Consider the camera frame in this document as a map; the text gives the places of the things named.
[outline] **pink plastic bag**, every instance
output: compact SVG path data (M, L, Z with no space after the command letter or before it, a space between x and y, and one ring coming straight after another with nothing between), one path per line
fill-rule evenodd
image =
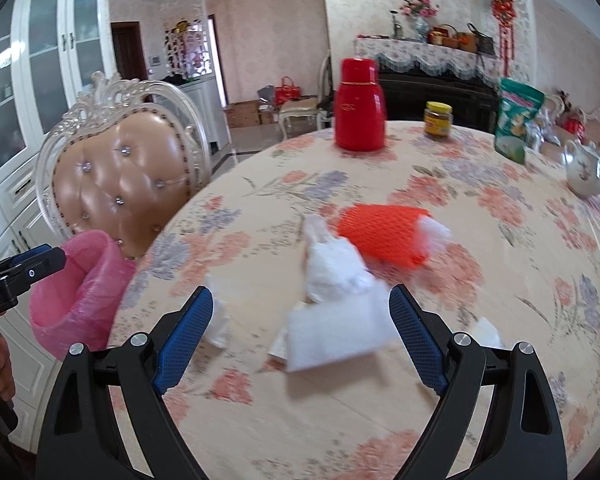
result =
M60 360L76 342L91 351L107 347L122 295L136 270L136 263L125 260L104 231L75 235L62 250L64 269L34 286L29 309L36 339Z

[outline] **glass cabinet door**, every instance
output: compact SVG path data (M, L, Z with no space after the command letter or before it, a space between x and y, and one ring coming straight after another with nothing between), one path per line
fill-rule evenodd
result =
M61 51L67 50L67 37L58 41L59 0L31 0L29 14L29 63L36 108L42 130L49 132L69 108L62 71Z
M11 42L11 17L14 0L0 11L0 168L18 155L27 144L20 129L13 99L11 63L22 52L18 41Z
M72 49L75 47L79 82L77 90L87 91L91 86L91 75L104 72L100 23L98 20L98 0L73 0L74 32L70 33Z

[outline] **floral tablecloth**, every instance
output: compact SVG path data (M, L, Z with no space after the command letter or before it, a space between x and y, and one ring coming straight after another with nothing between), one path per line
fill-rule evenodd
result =
M500 61L496 57L478 56L458 48L448 48L417 41L356 38L357 57L375 59L394 72L408 72L414 67L429 75L447 70L460 79L478 77L494 88L500 85Z
M453 232L445 253L413 274L369 267L406 283L453 332L485 316L508 348L533 343L573 478L600 445L600 197L578 199L540 155L506 160L488 134L454 128L435 142L413 122L388 123L387 134L367 154L336 148L332 130L287 140L196 195L139 264L110 342L149 331L209 273L232 318L230 346L202 344L164 400L210 478L392 479L437 403L404 347L297 374L267 349L305 297L305 215L334 226L354 203L422 206ZM132 461L146 468L112 394ZM483 392L455 472L470 463L488 403Z

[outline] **cabinet handle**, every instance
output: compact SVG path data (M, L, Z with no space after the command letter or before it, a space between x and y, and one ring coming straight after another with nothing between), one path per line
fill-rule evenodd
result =
M20 238L22 238L22 241L24 242L24 245L27 248L27 251L30 251L31 247L29 247L29 243L27 242L27 239L22 234L22 231L18 231L18 234L20 235Z
M16 189L15 194L22 192L22 190L25 189L29 184L31 184L31 179L27 180L24 184L22 184L22 186Z

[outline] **tiled floor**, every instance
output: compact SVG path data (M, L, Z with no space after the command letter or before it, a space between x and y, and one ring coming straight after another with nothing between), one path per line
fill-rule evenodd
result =
M312 131L315 131L315 122L307 120L293 121L289 137ZM277 124L262 124L261 126L250 126L248 128L233 128L231 138L232 142L229 145L211 156L212 180L231 171L250 156L282 142L283 135Z

